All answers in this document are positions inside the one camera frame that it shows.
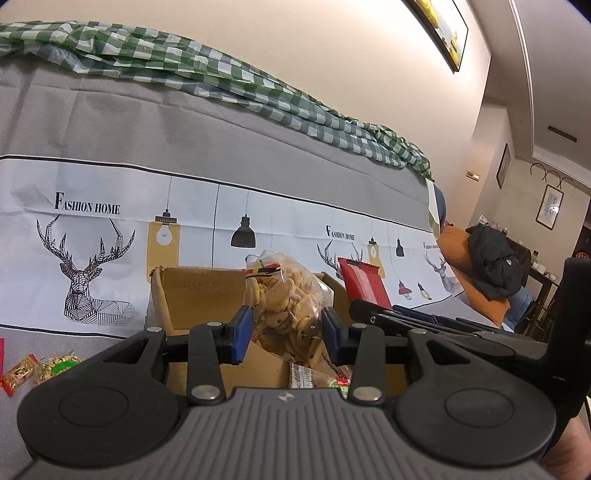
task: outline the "air vent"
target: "air vent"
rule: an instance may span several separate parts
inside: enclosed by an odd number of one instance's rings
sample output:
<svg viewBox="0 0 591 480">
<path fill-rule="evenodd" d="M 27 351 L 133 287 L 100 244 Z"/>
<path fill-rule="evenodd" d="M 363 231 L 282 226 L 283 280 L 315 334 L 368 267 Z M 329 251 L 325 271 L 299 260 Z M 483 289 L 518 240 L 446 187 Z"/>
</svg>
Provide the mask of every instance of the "air vent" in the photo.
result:
<svg viewBox="0 0 591 480">
<path fill-rule="evenodd" d="M 552 127 L 552 125 L 548 125 L 548 130 L 554 132 L 557 135 L 560 135 L 561 137 L 565 137 L 566 140 L 570 140 L 571 142 L 575 143 L 577 142 L 577 137 L 573 137 L 572 135 L 569 135 L 567 132 L 563 132 L 562 130 L 556 127 Z"/>
</svg>

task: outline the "framed painting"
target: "framed painting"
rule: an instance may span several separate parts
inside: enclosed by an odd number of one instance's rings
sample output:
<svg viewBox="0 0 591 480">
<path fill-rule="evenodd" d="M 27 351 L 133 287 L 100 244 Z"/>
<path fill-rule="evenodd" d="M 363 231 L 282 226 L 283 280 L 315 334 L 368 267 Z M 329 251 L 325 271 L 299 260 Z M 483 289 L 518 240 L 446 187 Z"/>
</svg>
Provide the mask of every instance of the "framed painting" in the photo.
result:
<svg viewBox="0 0 591 480">
<path fill-rule="evenodd" d="M 544 225 L 547 229 L 553 230 L 554 224 L 556 223 L 556 217 L 560 211 L 560 204 L 562 203 L 562 197 L 564 193 L 553 187 L 552 185 L 546 185 L 544 190 L 544 196 L 542 197 L 542 203 L 540 203 L 540 209 L 538 210 L 538 216 L 535 221 L 540 225 Z"/>
<path fill-rule="evenodd" d="M 453 0 L 404 0 L 454 72 L 460 71 L 468 26 Z"/>
<path fill-rule="evenodd" d="M 505 183 L 509 163 L 511 163 L 511 152 L 509 151 L 509 144 L 506 143 L 501 163 L 499 163 L 499 169 L 496 171 L 496 182 L 499 184 L 500 189 L 503 188 L 503 184 Z"/>
</svg>

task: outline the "orange cushion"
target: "orange cushion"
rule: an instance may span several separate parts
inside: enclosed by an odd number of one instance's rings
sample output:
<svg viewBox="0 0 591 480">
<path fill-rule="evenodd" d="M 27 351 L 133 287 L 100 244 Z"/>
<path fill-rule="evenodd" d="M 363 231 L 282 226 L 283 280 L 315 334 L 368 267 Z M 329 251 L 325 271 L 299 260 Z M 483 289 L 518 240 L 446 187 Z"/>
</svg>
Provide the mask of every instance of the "orange cushion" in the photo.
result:
<svg viewBox="0 0 591 480">
<path fill-rule="evenodd" d="M 505 313 L 509 310 L 509 300 L 487 300 L 486 297 L 480 293 L 474 285 L 472 285 L 470 277 L 464 275 L 457 268 L 452 267 L 452 270 L 464 288 L 470 306 L 478 313 L 488 318 L 491 322 L 497 325 L 497 327 L 500 327 L 503 324 Z"/>
<path fill-rule="evenodd" d="M 441 235 L 439 235 L 439 239 L 437 240 L 441 254 L 447 260 L 447 263 L 466 274 L 470 274 L 472 271 L 468 238 L 470 238 L 470 234 L 464 230 L 455 226 L 446 225 L 441 230 Z"/>
</svg>

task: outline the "skin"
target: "skin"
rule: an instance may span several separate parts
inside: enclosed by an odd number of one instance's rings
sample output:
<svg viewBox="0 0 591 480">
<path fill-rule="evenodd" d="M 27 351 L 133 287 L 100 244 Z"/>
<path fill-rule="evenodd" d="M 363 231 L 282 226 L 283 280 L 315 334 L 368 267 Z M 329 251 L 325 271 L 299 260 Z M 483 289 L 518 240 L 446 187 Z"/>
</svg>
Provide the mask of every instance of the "skin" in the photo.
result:
<svg viewBox="0 0 591 480">
<path fill-rule="evenodd" d="M 541 464 L 557 480 L 585 480 L 591 475 L 591 440 L 580 418 L 570 420 Z"/>
</svg>

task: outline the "cardboard box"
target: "cardboard box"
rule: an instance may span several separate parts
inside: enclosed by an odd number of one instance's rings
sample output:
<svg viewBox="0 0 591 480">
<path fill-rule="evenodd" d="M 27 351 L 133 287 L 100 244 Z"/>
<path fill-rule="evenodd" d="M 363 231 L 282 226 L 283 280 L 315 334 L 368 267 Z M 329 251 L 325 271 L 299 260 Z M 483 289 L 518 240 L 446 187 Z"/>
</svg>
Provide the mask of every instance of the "cardboard box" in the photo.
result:
<svg viewBox="0 0 591 480">
<path fill-rule="evenodd" d="M 351 325 L 347 292 L 327 273 L 316 274 L 335 293 L 334 305 L 342 320 Z M 158 267 L 151 279 L 148 324 L 160 324 L 167 335 L 184 335 L 201 323 L 228 322 L 242 305 L 244 270 L 225 270 L 205 267 Z M 333 374 L 322 360 L 314 369 Z M 404 370 L 399 365 L 388 365 L 388 394 L 402 391 L 406 383 Z M 221 365 L 222 378 L 229 395 L 234 387 L 287 388 L 289 363 L 251 342 L 240 365 Z M 171 364 L 168 387 L 184 394 L 187 383 L 187 364 Z"/>
</svg>

